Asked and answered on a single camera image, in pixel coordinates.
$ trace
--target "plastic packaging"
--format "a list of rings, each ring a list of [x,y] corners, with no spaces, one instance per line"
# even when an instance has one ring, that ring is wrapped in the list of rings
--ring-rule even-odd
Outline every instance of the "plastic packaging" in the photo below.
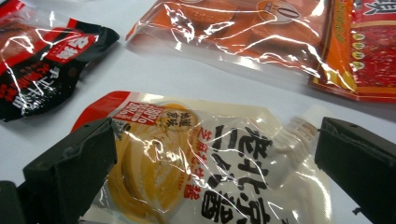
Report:
[[[42,114],[72,94],[79,74],[119,35],[100,25],[28,7],[0,5],[0,119]]]
[[[101,223],[332,223],[311,144],[316,107],[282,127],[264,107],[116,91],[74,129],[114,120],[118,163],[84,220]]]
[[[300,81],[291,76],[303,75],[305,83],[324,91],[394,103],[396,14],[387,4],[393,3],[159,0],[129,37],[133,41],[151,35],[194,59],[235,63],[263,73],[268,73],[268,64],[276,64],[292,71],[286,74],[290,81]],[[194,57],[197,49],[210,50],[211,56]]]

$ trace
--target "red snack package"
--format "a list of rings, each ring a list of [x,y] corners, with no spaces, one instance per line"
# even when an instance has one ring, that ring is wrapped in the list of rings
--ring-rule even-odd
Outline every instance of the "red snack package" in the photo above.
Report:
[[[0,119],[45,113],[70,97],[85,66],[119,35],[8,0],[0,5]]]
[[[297,70],[321,90],[395,103],[393,8],[394,2],[382,0],[158,0],[129,37],[151,35],[182,52],[197,52],[187,45],[209,49],[203,61],[264,74],[268,63],[280,65],[286,79]]]

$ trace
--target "orange snack package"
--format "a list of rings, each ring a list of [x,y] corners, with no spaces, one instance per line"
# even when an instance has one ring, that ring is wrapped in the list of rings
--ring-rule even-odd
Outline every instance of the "orange snack package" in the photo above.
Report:
[[[209,49],[214,59],[263,73],[268,63],[280,65],[324,91],[395,103],[395,69],[390,68],[396,55],[391,41],[396,15],[381,4],[387,3],[159,0],[127,38],[151,35],[180,51],[186,45]],[[381,41],[366,43],[373,35]]]

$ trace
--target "white snack package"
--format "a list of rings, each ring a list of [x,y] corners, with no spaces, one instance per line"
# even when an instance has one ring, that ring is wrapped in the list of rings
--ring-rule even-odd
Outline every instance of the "white snack package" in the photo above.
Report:
[[[329,179],[311,154],[325,108],[283,127],[264,107],[112,92],[76,128],[101,108],[119,159],[83,220],[332,223]]]

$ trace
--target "transparent plastic bag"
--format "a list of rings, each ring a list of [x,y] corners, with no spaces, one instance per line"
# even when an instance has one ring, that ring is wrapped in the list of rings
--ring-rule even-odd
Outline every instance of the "transparent plastic bag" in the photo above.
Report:
[[[354,2],[159,0],[128,36],[154,36],[212,65],[234,63],[290,83],[304,76],[323,91],[394,103],[396,14],[382,1]],[[210,53],[200,58],[198,49]],[[292,72],[268,74],[268,64]]]
[[[83,220],[101,223],[332,223],[313,162],[322,107],[283,127],[263,107],[111,92],[90,105],[116,124],[118,163]]]

